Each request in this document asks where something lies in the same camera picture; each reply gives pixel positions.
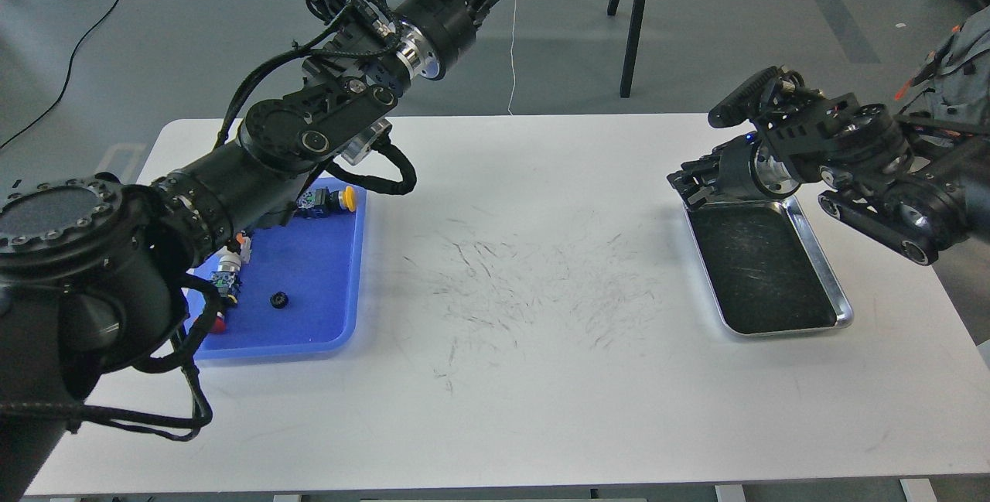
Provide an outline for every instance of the screw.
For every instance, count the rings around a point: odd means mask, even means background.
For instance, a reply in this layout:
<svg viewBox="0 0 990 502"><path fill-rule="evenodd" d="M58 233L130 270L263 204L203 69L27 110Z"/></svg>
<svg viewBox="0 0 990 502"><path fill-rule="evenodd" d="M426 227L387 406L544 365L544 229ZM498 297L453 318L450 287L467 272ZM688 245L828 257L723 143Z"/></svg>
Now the screw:
<svg viewBox="0 0 990 502"><path fill-rule="evenodd" d="M835 188L835 174L831 173L831 170L827 167L821 168L821 181L824 181L824 184L828 185L828 187Z"/></svg>
<svg viewBox="0 0 990 502"><path fill-rule="evenodd" d="M362 83L358 79L351 79L350 81L347 81L347 90L350 90L350 92L353 92L355 94L360 94L365 90L367 90L367 88L368 86L365 85L365 83Z"/></svg>

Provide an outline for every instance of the blue tray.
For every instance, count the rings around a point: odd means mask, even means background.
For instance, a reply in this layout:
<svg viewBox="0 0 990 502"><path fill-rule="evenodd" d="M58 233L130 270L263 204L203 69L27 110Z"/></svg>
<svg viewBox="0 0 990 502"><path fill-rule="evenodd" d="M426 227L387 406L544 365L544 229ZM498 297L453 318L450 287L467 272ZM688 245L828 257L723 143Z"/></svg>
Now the blue tray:
<svg viewBox="0 0 990 502"><path fill-rule="evenodd" d="M344 188L336 179L318 179L312 188ZM319 220L296 217L286 227L258 230L251 238L251 262L241 267L241 294L230 309L227 330L211 333L197 360L285 357L325 353L350 338L357 319L357 281L361 269L367 191L354 187L357 212ZM195 274L209 279L219 262L211 256ZM283 309L268 298L289 296ZM202 312L203 299L188 296L189 314Z"/></svg>

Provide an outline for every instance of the silver tray rim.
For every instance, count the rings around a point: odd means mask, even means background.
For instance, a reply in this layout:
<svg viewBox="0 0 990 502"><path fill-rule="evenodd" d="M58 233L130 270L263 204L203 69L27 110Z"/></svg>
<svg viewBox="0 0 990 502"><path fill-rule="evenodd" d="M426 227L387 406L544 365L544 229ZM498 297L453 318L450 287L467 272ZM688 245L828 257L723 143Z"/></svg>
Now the silver tray rim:
<svg viewBox="0 0 990 502"><path fill-rule="evenodd" d="M725 205L728 205L728 203L719 203L718 206ZM812 268L814 269L814 275L818 277L818 281L821 283L821 287L824 289L824 293L826 294L826 297L828 297L828 301L831 303L832 309L835 310L835 324L832 326L819 326L819 328L775 330L775 332L761 333L742 333L733 329L732 326L729 326L729 323L725 321L725 315L722 314L722 305L719 302L719 298L715 294L715 286L712 284L712 277L708 275L708 265L705 263L704 255L702 255L701 248L698 244L697 235L694 233L694 226L691 224L691 214L688 212L686 205L681 205L681 209L684 213L684 219L686 219L687 227L691 232L691 241L694 244L695 252L698 255L702 270L705 273L705 281L708 283L708 291L712 294L712 299L715 301L715 308L719 312L719 319L722 321L722 325L725 326L725 329L739 337L795 336L795 334L798 334L798 336L803 336L803 334L807 333L823 333L828 332L829 330L844 329L846 326L851 325L853 317L852 305L849 304L848 298L845 297L845 292L842 291L841 285L838 284L838 280L835 277L835 271L832 271L831 265L828 264L828 259L824 256L824 251L821 250L821 245L818 242L818 238L814 236L811 223L810 221L807 221L807 218L801 209L801 203L798 202L795 196L788 196L787 198L780 200L740 201L733 203L733 205L778 206L783 213L787 214L787 219L790 221L791 226L798 235L798 240L801 242L801 247L804 249L807 259L811 262Z"/></svg>

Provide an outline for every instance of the black cable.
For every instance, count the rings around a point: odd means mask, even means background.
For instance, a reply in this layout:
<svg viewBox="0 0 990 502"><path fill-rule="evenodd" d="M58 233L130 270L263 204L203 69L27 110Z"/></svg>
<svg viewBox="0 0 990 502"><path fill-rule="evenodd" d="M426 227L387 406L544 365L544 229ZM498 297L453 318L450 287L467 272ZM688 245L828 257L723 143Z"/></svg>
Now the black cable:
<svg viewBox="0 0 990 502"><path fill-rule="evenodd" d="M203 293L206 299L204 312L193 324L193 328L199 325L200 321L210 321L216 318L216 310L219 305L219 294L216 288L202 278L194 278L184 281L182 287L189 287ZM189 341L195 340L187 336L182 326L170 337L174 353L180 353L188 346ZM49 402L3 402L0 403L0 420L4 418L44 418L45 420L67 421L67 428L71 432L78 431L79 425L84 422L106 425L114 429L124 429L129 432L144 432L145 434L158 435L170 441L188 442L196 438L199 431L205 425L213 421L213 408L210 407L206 394L203 393L202 384L199 381L199 368L192 360L192 354L183 354L183 362L180 364L181 371L185 376L186 383L192 395L193 410L192 417L169 417L166 415L156 415L141 411L132 411L114 407L103 407L86 405L82 403L49 403ZM187 429L184 435L177 435L174 432L163 431L163 427L168 429Z"/></svg>
<svg viewBox="0 0 990 502"><path fill-rule="evenodd" d="M392 141L388 136L383 135L382 138L376 140L371 146L371 149L385 156L388 161L392 162L398 168L399 174L402 176L402 181L392 181L374 175L353 174L337 165L332 159L319 164L318 171L314 171L312 174L319 175L322 171L327 171L333 177L340 179L340 181L357 185L357 187L382 195L406 195L416 188L416 168L413 167L413 163L409 161L409 158L406 157L406 154L398 146L392 145Z"/></svg>
<svg viewBox="0 0 990 502"><path fill-rule="evenodd" d="M275 69L286 65L287 62L305 57L310 53L313 46L321 43L321 41L335 31L336 24L331 24L331 26L326 27L326 29L320 32L318 36L296 48L296 50L289 50L272 57L268 61L258 65L254 71L251 71L250 74L244 77L244 80L237 86L237 92L234 92L234 97L230 99L229 106L227 106L227 113L224 115L224 121L220 124L220 130L217 132L217 141L213 144L213 150L218 149L227 142L227 136L230 135L230 126L234 124L234 119L237 118L237 112L244 107L244 104L248 102L248 97L251 96L251 92L254 92L254 89L258 87L258 84L265 77L270 75Z"/></svg>
<svg viewBox="0 0 990 502"><path fill-rule="evenodd" d="M18 138L18 136L24 135L24 133L27 132L29 128L31 128L36 124L36 122L42 121L45 115L48 115L52 110L54 110L54 108L56 108L56 106L59 104L61 99L63 99L63 96L65 96L65 89L68 87L68 81L70 81L70 77L72 76L72 62L75 60L75 54L77 54L77 51L79 51L79 46L82 45L86 37L88 37L89 34L92 33L92 31L95 30L96 27L100 25L100 23L102 23L104 20L108 18L108 16L110 16L110 13L117 8L117 4L119 4L120 1L121 0L114 0L114 4L110 5L110 8L107 9L105 13L103 13L103 16L101 16L99 20L97 20L92 26L90 26L89 29L86 30L86 33L84 33L84 35L81 38L79 38L79 41L75 43L75 47L72 48L72 54L68 56L68 69L67 71L65 71L65 82L63 82L63 89L61 89L61 91L59 92L59 97L56 97L56 100L53 101L53 103L49 106L49 108L47 108L47 110L43 111L41 115L38 115L38 118L35 118L35 121L31 121L27 126L22 128L21 131L15 132L14 135L11 136L11 138L4 140L2 145L0 145L0 150L3 150L4 146L10 145L10 143L13 142L15 138Z"/></svg>
<svg viewBox="0 0 990 502"><path fill-rule="evenodd" d="M196 319L196 322L189 326L188 336L183 328L179 327L176 331L179 341L174 346L172 353L165 357L146 357L144 360L135 362L134 368L138 371L148 374L162 374L191 361L196 350L199 349L207 334L210 333L210 329L213 328L213 322L217 319L217 312L223 309L223 301L220 300L217 288L213 287L213 284L207 280L190 274L183 274L179 286L198 291L202 295L206 301L203 312Z"/></svg>

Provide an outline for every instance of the black power cord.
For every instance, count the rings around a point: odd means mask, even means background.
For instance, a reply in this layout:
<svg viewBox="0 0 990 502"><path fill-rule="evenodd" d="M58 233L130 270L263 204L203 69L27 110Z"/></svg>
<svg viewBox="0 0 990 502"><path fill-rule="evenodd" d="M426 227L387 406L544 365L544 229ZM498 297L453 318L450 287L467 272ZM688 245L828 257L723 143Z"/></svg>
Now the black power cord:
<svg viewBox="0 0 990 502"><path fill-rule="evenodd" d="M65 82L63 82L63 87L61 87L61 91L59 92L59 97L56 97L56 100L53 101L53 103L49 106L49 108L47 108L47 110L43 111L41 115L38 115L38 118L35 118L35 121L31 121L27 126L22 128L21 131L15 132L14 135L11 136L11 138L4 140L2 145L0 145L0 149L3 149L5 146L10 145L10 143L14 142L14 139L18 138L18 136L24 135L24 133L27 132L29 128L35 126L36 122L42 121L45 115L48 115L52 110L54 110L54 108L56 108L56 106L59 104L61 99L63 99L63 97L65 96L65 89L68 87L68 80L72 76L72 62L75 60L75 54L77 54L77 52L79 51L79 46L82 45L86 37L88 37L89 34L92 33L92 31L95 30L96 27L100 25L100 23L102 23L104 20L108 18L108 16L110 16L110 13L117 8L117 4L119 4L120 1L121 0L114 0L114 4L110 5L110 8L107 9L105 13L103 13L103 16L101 16L99 20L93 23L93 25L90 26L88 30L86 30L86 33L84 33L84 35L81 38L79 38L79 41L75 43L75 47L72 48L72 54L68 56L68 69L67 71L65 71Z"/></svg>
<svg viewBox="0 0 990 502"><path fill-rule="evenodd" d="M203 295L205 300L203 312L193 324L193 329L209 329L223 305L217 288L213 287L213 284L207 280L192 275L184 275L180 279L179 286L198 291ZM195 343L196 339L187 336L183 326L179 325L170 337L170 341L174 353L181 353L180 361L177 361L176 366L183 371L186 383L189 385L189 391L192 394L192 417L169 417L82 403L2 402L0 403L0 421L4 418L46 418L46 420L67 421L67 428L70 432L77 432L82 423L89 422L106 425L114 429L123 429L123 431L158 435L164 439L170 439L170 441L191 441L191 439L196 438L202 427L213 421L213 409L206 399L206 394L203 393L203 387L199 382L199 368L196 367L192 358L198 344L191 348L186 347L190 341ZM186 429L188 432L177 435L165 429Z"/></svg>

